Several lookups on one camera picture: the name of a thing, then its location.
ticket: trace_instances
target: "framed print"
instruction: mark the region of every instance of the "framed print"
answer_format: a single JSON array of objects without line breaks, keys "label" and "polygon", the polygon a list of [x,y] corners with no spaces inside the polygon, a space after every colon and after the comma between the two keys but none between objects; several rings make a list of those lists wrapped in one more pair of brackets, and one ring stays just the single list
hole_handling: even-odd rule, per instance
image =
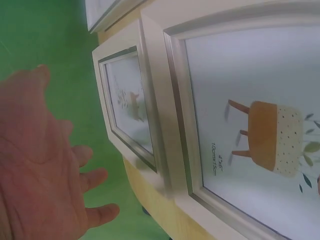
[{"label": "framed print", "polygon": [[89,32],[104,31],[144,0],[85,0]]},{"label": "framed print", "polygon": [[158,0],[142,22],[176,204],[218,240],[319,239],[319,2]]},{"label": "framed print", "polygon": [[161,193],[170,179],[141,20],[92,52],[109,140]]}]

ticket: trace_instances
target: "small picture frame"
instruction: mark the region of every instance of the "small picture frame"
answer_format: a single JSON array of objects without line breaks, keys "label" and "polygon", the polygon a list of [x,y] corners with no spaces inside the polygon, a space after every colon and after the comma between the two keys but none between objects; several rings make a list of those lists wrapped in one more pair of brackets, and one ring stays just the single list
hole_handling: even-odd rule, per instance
[{"label": "small picture frame", "polygon": [[155,188],[169,196],[170,178],[141,20],[92,52],[109,140]]},{"label": "small picture frame", "polygon": [[85,0],[90,33],[105,31],[145,0]]}]

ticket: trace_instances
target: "green wall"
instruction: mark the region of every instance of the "green wall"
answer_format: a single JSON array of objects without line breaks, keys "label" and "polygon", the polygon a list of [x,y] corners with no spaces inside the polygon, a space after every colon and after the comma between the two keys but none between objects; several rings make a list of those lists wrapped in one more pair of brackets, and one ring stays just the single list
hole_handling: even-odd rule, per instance
[{"label": "green wall", "polygon": [[91,229],[83,240],[167,240],[134,196],[120,153],[108,141],[91,52],[97,35],[86,28],[84,0],[0,0],[0,80],[13,71],[47,64],[49,109],[74,124],[72,144],[87,144],[94,157],[82,171],[105,167],[108,180],[84,195],[87,207],[117,203],[119,217]]}]

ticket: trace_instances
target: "wooden surface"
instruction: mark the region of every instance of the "wooden surface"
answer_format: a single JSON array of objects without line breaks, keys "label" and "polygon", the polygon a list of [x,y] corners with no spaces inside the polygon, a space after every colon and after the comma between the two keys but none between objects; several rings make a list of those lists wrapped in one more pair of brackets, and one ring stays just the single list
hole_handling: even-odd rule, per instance
[{"label": "wooden surface", "polygon": [[[143,3],[106,32],[99,32],[99,43],[103,43],[132,21],[140,18],[140,10],[151,2],[153,0]],[[177,207],[173,200],[167,200],[159,194],[144,180],[139,171],[129,161],[123,159],[123,162],[128,180],[137,199],[173,240],[215,240],[213,236]]]}]

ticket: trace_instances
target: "plant pot illustration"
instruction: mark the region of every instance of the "plant pot illustration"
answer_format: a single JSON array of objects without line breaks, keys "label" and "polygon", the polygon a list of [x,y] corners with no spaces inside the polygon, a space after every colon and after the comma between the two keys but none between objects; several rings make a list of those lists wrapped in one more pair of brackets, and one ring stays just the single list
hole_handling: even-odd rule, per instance
[{"label": "plant pot illustration", "polygon": [[130,92],[130,100],[131,100],[131,108],[132,108],[132,117],[136,121],[144,121],[140,116],[139,116],[139,105],[137,102],[137,98],[139,97],[139,94],[135,94],[132,91]]},{"label": "plant pot illustration", "polygon": [[229,105],[248,114],[249,150],[235,150],[233,155],[252,158],[260,167],[293,178],[302,152],[303,117],[299,110],[284,105],[254,101],[250,107],[229,100]]}]

